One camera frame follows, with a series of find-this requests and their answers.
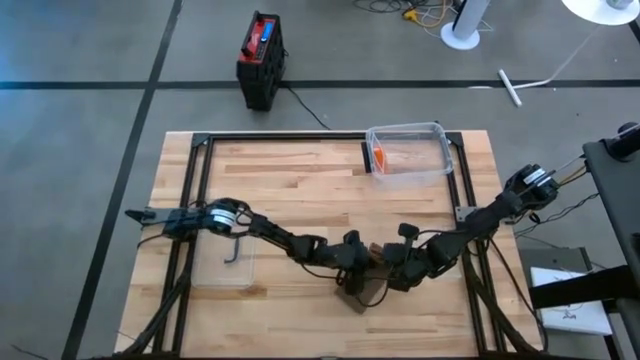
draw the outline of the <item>aluminum frame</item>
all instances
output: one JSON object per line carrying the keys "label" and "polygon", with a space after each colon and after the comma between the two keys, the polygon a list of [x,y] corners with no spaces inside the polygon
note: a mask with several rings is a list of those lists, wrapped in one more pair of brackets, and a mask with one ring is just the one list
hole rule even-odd
{"label": "aluminum frame", "polygon": [[[447,132],[447,138],[451,145],[456,149],[458,161],[460,165],[460,175],[465,190],[465,197],[468,206],[475,206],[476,199],[473,190],[473,183],[471,174],[469,171],[469,164],[464,146],[464,138],[460,132]],[[204,204],[206,201],[207,184],[211,169],[211,163],[213,161],[213,151],[216,141],[238,141],[238,140],[365,140],[364,131],[314,131],[314,132],[229,132],[229,133],[202,133],[197,132],[192,135],[191,148],[189,151],[189,159],[187,161],[187,167],[185,171],[185,178],[183,182],[182,194],[180,198],[180,206],[189,206],[189,199],[191,196],[191,188],[193,186],[194,173],[196,167],[196,160],[198,154],[202,148],[204,148],[204,161],[202,164],[202,171],[200,175],[200,182],[198,184],[198,191],[196,197],[196,204]],[[458,191],[456,176],[454,171],[447,175],[447,183],[449,190],[449,197],[452,205],[452,216],[455,220],[455,208],[461,206],[460,194]],[[462,224],[456,220],[456,228],[460,228]],[[185,236],[183,241],[176,241],[171,246],[169,253],[169,260],[167,266],[167,272],[165,275],[165,283],[163,286],[161,306],[152,321],[159,321],[160,325],[157,327],[157,331],[153,333],[153,345],[151,353],[142,352],[146,349],[150,342],[150,337],[147,341],[137,344],[137,347],[133,351],[126,353],[116,353],[111,357],[104,359],[187,359],[180,357],[180,351],[182,349],[182,341],[184,338],[184,330],[186,325],[186,315],[189,304],[189,293],[191,289],[191,271],[193,269],[193,262],[195,256],[195,246],[197,242],[198,231],[191,232]],[[186,261],[184,268],[178,276],[176,281],[178,259],[181,255],[182,244],[186,243]],[[481,278],[486,285],[487,290],[491,296],[495,298],[495,289],[493,286],[493,279],[491,276],[491,270],[489,268],[486,252],[480,251],[478,247],[478,259],[480,265]],[[463,265],[463,272],[466,274],[471,271],[465,263]],[[180,288],[179,296],[176,295],[177,288]],[[480,312],[478,296],[474,292],[470,284],[467,284],[467,294],[469,297],[469,307],[471,310],[472,326],[474,330],[474,337],[476,341],[476,347],[478,349],[477,357],[464,357],[464,359],[509,359],[509,358],[530,358],[530,359],[574,359],[568,357],[558,357],[545,354],[516,354],[508,352],[506,350],[506,344],[504,335],[500,329],[499,324],[495,319],[491,319],[492,332],[495,337],[496,350],[489,350],[487,348],[487,339],[484,332],[482,314]],[[163,350],[165,347],[166,337],[166,321],[169,310],[178,302],[178,313],[176,317],[173,339],[171,342],[171,350]]]}

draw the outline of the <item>transparent tray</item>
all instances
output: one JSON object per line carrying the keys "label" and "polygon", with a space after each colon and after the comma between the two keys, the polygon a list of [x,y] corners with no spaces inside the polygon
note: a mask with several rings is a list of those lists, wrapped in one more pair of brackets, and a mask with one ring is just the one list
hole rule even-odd
{"label": "transparent tray", "polygon": [[236,240],[200,231],[196,245],[191,282],[195,287],[242,289],[253,284],[256,239],[239,240],[238,257],[225,263],[234,254]]}
{"label": "transparent tray", "polygon": [[453,170],[449,141],[437,123],[373,127],[366,141],[371,172],[383,183],[428,185]]}

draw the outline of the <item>plastic bin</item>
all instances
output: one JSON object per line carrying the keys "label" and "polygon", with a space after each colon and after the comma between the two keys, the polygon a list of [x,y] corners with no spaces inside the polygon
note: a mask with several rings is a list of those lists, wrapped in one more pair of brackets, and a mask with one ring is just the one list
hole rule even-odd
{"label": "plastic bin", "polygon": [[449,141],[437,123],[367,130],[371,173],[384,185],[430,185],[453,170]]}

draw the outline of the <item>concrete floor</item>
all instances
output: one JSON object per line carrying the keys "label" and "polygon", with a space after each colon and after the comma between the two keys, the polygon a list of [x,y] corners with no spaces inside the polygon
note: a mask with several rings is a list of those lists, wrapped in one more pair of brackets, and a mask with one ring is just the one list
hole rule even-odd
{"label": "concrete floor", "polygon": [[[0,2],[1,81],[145,81],[172,0]],[[350,0],[185,0],[161,80],[233,80],[253,10],[282,16],[288,80],[495,80],[548,76],[592,28],[555,0],[496,1],[495,28],[478,49],[445,48],[399,14],[357,10]],[[640,78],[640,44],[628,26],[601,28],[563,79]],[[438,120],[447,129],[487,129],[500,175],[523,164],[552,168],[586,141],[637,120],[640,88],[301,89],[334,129]],[[0,108],[0,358],[29,359],[10,344],[58,358],[142,90],[2,90]],[[287,92],[267,114],[248,111],[239,90],[155,92],[121,209],[150,195],[159,150],[171,130],[318,129]],[[563,189],[545,213],[595,192],[590,179]],[[585,246],[604,266],[624,263],[599,201],[532,236]],[[139,227],[118,218],[80,356],[109,354],[116,338]],[[539,247],[527,239],[522,248]],[[552,332],[554,354],[606,358],[600,338]]]}

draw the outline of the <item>wooden table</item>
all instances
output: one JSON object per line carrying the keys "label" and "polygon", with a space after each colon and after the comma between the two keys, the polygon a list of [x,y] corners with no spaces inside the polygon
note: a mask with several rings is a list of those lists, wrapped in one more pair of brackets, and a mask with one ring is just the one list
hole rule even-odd
{"label": "wooden table", "polygon": [[[501,190],[488,135],[485,131],[462,134],[478,204],[486,205]],[[150,206],[178,206],[191,135],[167,133]],[[459,176],[457,164],[454,171]],[[461,179],[457,180],[463,191]],[[330,243],[341,241],[351,229],[359,230],[366,244],[401,241],[397,235],[401,222],[422,229],[454,227],[444,177],[430,187],[398,191],[377,190],[373,181],[364,172],[359,141],[216,142],[207,199],[247,201],[254,211],[291,232],[325,236]],[[142,237],[160,232],[160,226],[146,229]],[[511,227],[502,226],[494,239],[525,289]],[[215,246],[229,246],[231,241],[201,231],[198,252],[211,255]],[[128,336],[137,336],[158,308],[169,249],[165,239],[139,249],[116,350],[131,344]],[[437,279],[425,279],[409,293],[390,291],[380,306],[358,315],[334,295],[332,280],[310,276],[266,242],[255,241],[255,250],[255,281],[249,288],[192,289],[182,356],[477,354],[460,264]],[[489,261],[500,306],[525,338],[539,345],[535,321],[493,251]],[[210,266],[221,269],[224,265]],[[206,281],[206,276],[200,272],[199,281]],[[494,348],[488,314],[484,306],[482,310],[488,342]],[[170,317],[168,339],[173,322]]]}

